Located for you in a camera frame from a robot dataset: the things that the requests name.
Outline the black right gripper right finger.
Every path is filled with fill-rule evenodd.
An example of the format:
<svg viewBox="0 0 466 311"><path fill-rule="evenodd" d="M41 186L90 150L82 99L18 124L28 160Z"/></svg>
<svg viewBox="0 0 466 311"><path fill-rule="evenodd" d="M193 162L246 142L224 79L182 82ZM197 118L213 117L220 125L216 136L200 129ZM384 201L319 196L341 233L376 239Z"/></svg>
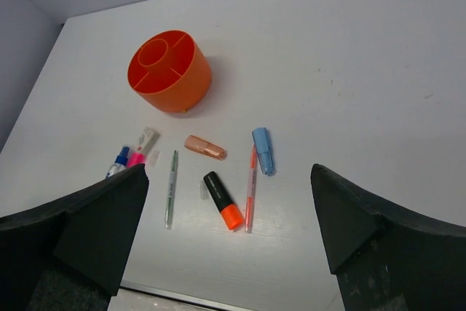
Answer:
<svg viewBox="0 0 466 311"><path fill-rule="evenodd" d="M422 215L315 164L312 195L346 310L464 310L465 228Z"/></svg>

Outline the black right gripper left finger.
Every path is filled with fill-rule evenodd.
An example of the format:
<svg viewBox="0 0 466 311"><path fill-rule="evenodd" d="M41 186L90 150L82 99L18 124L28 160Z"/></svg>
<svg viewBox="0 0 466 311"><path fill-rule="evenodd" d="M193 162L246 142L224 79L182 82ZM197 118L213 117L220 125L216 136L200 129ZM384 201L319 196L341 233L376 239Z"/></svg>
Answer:
<svg viewBox="0 0 466 311"><path fill-rule="evenodd" d="M145 167L135 165L1 217L1 309L107 310L148 190Z"/></svg>

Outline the green thin pen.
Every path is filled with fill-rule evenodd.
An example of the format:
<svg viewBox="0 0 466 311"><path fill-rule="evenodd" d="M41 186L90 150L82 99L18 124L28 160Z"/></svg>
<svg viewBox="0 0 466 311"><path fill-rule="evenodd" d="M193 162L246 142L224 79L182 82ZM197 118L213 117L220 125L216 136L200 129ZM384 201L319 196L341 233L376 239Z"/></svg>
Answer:
<svg viewBox="0 0 466 311"><path fill-rule="evenodd" d="M173 152L173 157L170 165L170 176L167 189L167 200L165 208L165 228L171 229L173 222L173 209L174 209L174 199L175 199L175 186L176 186L176 176L178 170L178 151Z"/></svg>

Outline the orange thin pen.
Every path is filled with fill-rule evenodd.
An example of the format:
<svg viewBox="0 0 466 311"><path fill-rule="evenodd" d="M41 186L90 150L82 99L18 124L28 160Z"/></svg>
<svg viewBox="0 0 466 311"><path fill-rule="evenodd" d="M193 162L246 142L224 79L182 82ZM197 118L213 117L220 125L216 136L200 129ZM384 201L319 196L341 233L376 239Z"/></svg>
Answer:
<svg viewBox="0 0 466 311"><path fill-rule="evenodd" d="M250 168L248 174L248 190L245 206L245 232L251 233L253 228L253 210L256 193L257 155L256 147L253 146L250 155Z"/></svg>

